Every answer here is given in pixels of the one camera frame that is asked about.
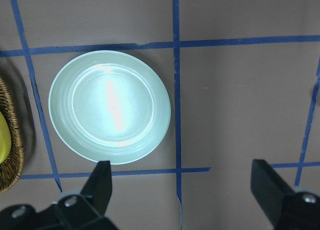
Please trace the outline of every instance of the metal screw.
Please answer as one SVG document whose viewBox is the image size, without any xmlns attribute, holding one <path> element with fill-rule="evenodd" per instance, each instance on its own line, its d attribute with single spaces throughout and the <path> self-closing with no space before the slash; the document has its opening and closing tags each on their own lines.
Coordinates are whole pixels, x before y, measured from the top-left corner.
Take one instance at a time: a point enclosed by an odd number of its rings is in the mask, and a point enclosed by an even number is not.
<svg viewBox="0 0 320 230">
<path fill-rule="evenodd" d="M 302 197 L 303 197 L 304 201 L 307 203 L 316 203 L 317 202 L 317 198 L 312 194 L 305 193 L 305 194 L 303 194 Z"/>
<path fill-rule="evenodd" d="M 18 209 L 13 211 L 13 213 L 11 213 L 11 217 L 18 218 L 18 217 L 22 216 L 25 212 L 26 212 L 26 207 L 20 206 Z"/>
<path fill-rule="evenodd" d="M 69 207 L 69 206 L 73 206 L 75 205 L 77 202 L 77 197 L 76 196 L 72 196 L 70 198 L 68 198 L 65 202 L 64 205 Z"/>
</svg>

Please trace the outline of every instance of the brown woven basket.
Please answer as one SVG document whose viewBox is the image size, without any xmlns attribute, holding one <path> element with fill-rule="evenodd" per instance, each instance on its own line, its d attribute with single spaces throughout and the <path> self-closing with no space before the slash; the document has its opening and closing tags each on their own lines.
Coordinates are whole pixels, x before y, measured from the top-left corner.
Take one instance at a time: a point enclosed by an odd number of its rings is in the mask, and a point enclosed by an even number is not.
<svg viewBox="0 0 320 230">
<path fill-rule="evenodd" d="M 0 111 L 11 133 L 11 151 L 0 164 L 0 193 L 8 191 L 19 179 L 24 168 L 24 145 L 12 96 L 0 76 Z"/>
</svg>

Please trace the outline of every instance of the plate center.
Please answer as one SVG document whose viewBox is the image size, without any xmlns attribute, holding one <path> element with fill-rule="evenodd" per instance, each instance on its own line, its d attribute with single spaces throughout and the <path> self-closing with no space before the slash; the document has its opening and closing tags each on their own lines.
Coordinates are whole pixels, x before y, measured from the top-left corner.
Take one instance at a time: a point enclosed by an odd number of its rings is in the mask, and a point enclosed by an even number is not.
<svg viewBox="0 0 320 230">
<path fill-rule="evenodd" d="M 138 141 L 153 119 L 153 99 L 144 79 L 115 64 L 98 64 L 83 71 L 72 107 L 88 137 L 113 147 Z"/>
</svg>

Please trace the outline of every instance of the screw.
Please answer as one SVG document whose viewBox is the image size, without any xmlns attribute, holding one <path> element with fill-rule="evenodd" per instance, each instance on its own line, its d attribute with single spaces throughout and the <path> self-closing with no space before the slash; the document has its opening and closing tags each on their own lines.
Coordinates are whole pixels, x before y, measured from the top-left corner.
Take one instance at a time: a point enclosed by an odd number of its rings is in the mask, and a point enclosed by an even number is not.
<svg viewBox="0 0 320 230">
<path fill-rule="evenodd" d="M 11 213 L 11 217 L 18 218 L 18 217 L 22 216 L 25 212 L 26 212 L 26 207 L 20 206 L 18 209 L 13 211 L 13 213 Z"/>
<path fill-rule="evenodd" d="M 304 201 L 307 203 L 316 203 L 317 202 L 317 198 L 310 193 L 305 193 L 305 194 L 303 194 L 302 197 L 303 197 Z"/>
<path fill-rule="evenodd" d="M 68 198 L 65 202 L 64 205 L 69 207 L 69 206 L 73 206 L 75 205 L 77 202 L 77 197 L 76 196 L 72 196 L 70 198 Z"/>
</svg>

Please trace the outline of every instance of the yellow object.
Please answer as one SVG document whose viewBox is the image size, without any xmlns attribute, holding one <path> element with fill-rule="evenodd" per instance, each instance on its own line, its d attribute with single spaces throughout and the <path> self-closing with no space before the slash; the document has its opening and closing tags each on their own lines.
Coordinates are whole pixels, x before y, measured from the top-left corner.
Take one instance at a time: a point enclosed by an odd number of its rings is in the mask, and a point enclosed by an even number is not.
<svg viewBox="0 0 320 230">
<path fill-rule="evenodd" d="M 0 112 L 0 163 L 9 155 L 11 149 L 11 136 L 7 122 Z"/>
</svg>

